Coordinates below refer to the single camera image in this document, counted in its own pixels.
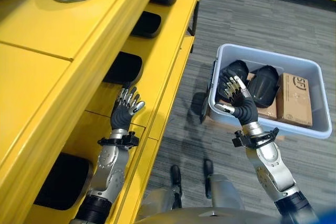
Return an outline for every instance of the yellow shelf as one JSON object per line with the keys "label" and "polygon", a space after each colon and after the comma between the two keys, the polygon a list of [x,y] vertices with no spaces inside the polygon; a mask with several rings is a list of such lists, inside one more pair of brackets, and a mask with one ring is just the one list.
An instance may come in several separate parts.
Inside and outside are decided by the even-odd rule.
{"label": "yellow shelf", "polygon": [[178,57],[175,62],[173,74],[169,79],[157,115],[152,124],[151,131],[149,134],[150,138],[160,140],[163,137],[164,129],[166,127],[170,111],[174,103],[174,98],[176,96],[183,75],[183,70],[185,68],[185,64],[187,63],[188,57],[185,56],[189,54],[193,42],[194,42],[193,36],[184,37],[184,40],[180,47],[180,52],[178,53]]}
{"label": "yellow shelf", "polygon": [[90,41],[98,46],[106,39],[114,43],[121,36],[125,40],[147,2],[0,0],[0,41],[74,59],[87,54],[83,45]]}
{"label": "yellow shelf", "polygon": [[[120,193],[117,210],[113,212],[111,219],[107,221],[108,224],[133,223],[137,216],[193,40],[194,37],[184,37],[172,69],[172,73],[174,74],[170,75],[167,80],[168,85],[163,94],[164,98],[158,108],[159,113],[153,118],[155,126],[154,128],[147,127],[143,133],[143,143],[138,147],[136,151],[138,156],[134,157],[130,167],[129,172],[132,171],[132,173],[126,177],[126,186],[123,187]],[[159,125],[162,127],[160,129],[160,138],[150,138],[151,134],[157,133],[156,130],[152,132],[151,129],[158,129]]]}
{"label": "yellow shelf", "polygon": [[13,101],[35,106],[27,110],[25,125],[14,118],[13,128],[20,132],[6,144],[7,150],[1,150],[6,156],[1,156],[0,200],[6,204],[0,204],[0,223],[24,221],[59,152],[148,1],[65,4],[0,0],[0,53],[7,54],[6,47],[13,45],[20,52],[11,54],[25,59],[13,61],[12,69],[23,69],[25,61],[31,66],[31,72],[22,76],[22,83],[29,82],[26,89],[11,85],[13,74],[6,71],[0,85],[8,87],[6,93],[17,95]]}
{"label": "yellow shelf", "polygon": [[[160,103],[158,114],[154,118],[154,126],[143,128],[132,124],[130,130],[136,132],[140,138],[138,147],[130,151],[130,159],[126,167],[125,183],[120,196],[114,203],[111,216],[106,223],[133,223],[141,203],[151,169],[154,165],[156,154],[160,147],[162,134],[169,117],[169,112],[178,89],[178,84],[183,75],[183,69],[188,59],[188,54],[193,44],[194,37],[185,36],[179,53],[176,57],[173,72],[164,91],[164,99]],[[153,129],[159,129],[159,141],[148,137],[153,134]],[[97,164],[100,145],[97,140],[110,133],[110,120],[102,116],[85,111],[72,131],[62,152],[88,159]],[[60,211],[42,206],[33,205],[25,220],[26,224],[60,224],[68,223],[75,215],[83,199],[68,210]]]}
{"label": "yellow shelf", "polygon": [[[171,7],[150,3],[145,10],[162,17],[160,33],[153,39],[130,36],[122,47],[122,51],[138,55],[143,61],[143,74],[136,87],[146,107],[133,119],[134,124],[150,126],[150,118],[156,115],[196,2],[177,0]],[[102,83],[86,110],[109,116],[119,88]]]}
{"label": "yellow shelf", "polygon": [[[141,139],[144,128],[131,125],[130,131],[135,131],[135,135]],[[97,141],[102,137],[108,137],[110,132],[111,126],[108,117],[85,111],[62,149],[62,152],[86,158],[92,162],[93,170],[95,170],[97,168],[98,155],[101,150],[101,146]],[[128,174],[129,166],[136,151],[137,147],[130,150],[130,158],[125,171],[126,175]],[[76,215],[81,202],[82,199],[68,210],[55,210],[33,205],[27,215],[25,223],[68,224]]]}

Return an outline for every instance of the brown cardboard box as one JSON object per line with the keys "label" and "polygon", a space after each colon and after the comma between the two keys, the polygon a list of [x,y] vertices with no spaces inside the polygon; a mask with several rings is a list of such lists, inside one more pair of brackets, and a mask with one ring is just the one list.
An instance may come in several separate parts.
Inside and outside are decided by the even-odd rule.
{"label": "brown cardboard box", "polygon": [[300,126],[312,126],[308,80],[289,73],[279,78],[277,94],[278,121]]}
{"label": "brown cardboard box", "polygon": [[[254,77],[253,73],[248,73],[247,80],[250,81]],[[258,115],[261,116],[262,118],[267,118],[271,120],[276,120],[277,119],[277,102],[276,98],[274,98],[273,103],[271,106],[267,108],[257,108],[258,110]]]}

